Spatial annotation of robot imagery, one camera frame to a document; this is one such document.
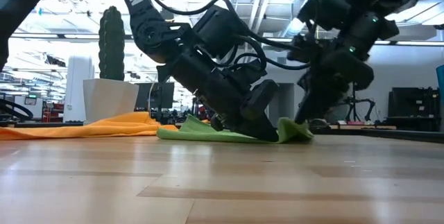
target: white planter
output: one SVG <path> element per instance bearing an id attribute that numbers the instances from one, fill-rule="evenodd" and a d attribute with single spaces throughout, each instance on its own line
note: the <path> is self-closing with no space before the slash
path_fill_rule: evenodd
<path id="1" fill-rule="evenodd" d="M 87 123 L 134 111 L 139 86 L 110 79 L 83 81 Z"/>

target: office ceiling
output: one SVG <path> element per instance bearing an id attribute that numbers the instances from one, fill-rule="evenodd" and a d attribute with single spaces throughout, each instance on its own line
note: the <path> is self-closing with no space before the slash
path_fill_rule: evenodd
<path id="1" fill-rule="evenodd" d="M 204 6 L 209 0 L 163 0 L 163 2 L 178 10 L 193 10 Z M 254 22 L 261 21 L 258 27 L 259 33 L 268 33 L 272 36 L 283 36 L 285 30 L 291 24 L 291 17 L 298 10 L 298 3 L 303 0 L 261 0 L 255 7 L 255 0 L 231 0 L 237 12 L 246 23 L 250 21 L 252 10 L 257 14 Z M 17 33 L 23 34 L 65 34 L 85 35 L 97 34 L 99 21 L 103 11 L 109 6 L 116 6 L 121 11 L 127 34 L 131 34 L 128 9 L 123 0 L 41 0 L 23 24 L 17 29 Z M 265 9 L 264 15 L 259 12 Z M 194 25 L 202 15 L 191 17 L 176 16 L 175 20 Z M 401 26 L 400 40 L 427 40 L 436 34 L 434 24 L 444 24 L 443 0 L 424 0 L 397 15 L 389 16 Z M 333 33 L 320 32 L 321 37 L 331 37 Z M 11 69 L 58 69 L 60 71 L 34 73 L 35 77 L 42 81 L 63 83 L 65 81 L 64 69 L 48 64 L 47 56 L 68 63 L 69 56 L 84 53 L 90 55 L 98 63 L 99 52 L 97 40 L 82 42 L 59 42 L 57 40 L 26 40 L 12 38 L 10 40 L 10 58 L 6 65 L 6 71 L 16 80 L 32 77 L 28 71 L 11 71 Z M 126 70 L 143 74 L 141 80 L 155 79 L 156 64 L 132 43 L 126 44 Z"/>

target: desk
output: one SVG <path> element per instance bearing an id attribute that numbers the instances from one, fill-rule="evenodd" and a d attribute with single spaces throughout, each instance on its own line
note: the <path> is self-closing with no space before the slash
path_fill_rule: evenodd
<path id="1" fill-rule="evenodd" d="M 444 146 L 2 141 L 2 223 L 441 223 Z"/>

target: white column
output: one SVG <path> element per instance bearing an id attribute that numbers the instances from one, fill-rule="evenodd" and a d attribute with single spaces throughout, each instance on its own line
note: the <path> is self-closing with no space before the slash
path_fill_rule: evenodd
<path id="1" fill-rule="evenodd" d="M 94 64 L 89 55 L 69 57 L 63 122 L 86 121 L 83 81 L 94 78 Z"/>

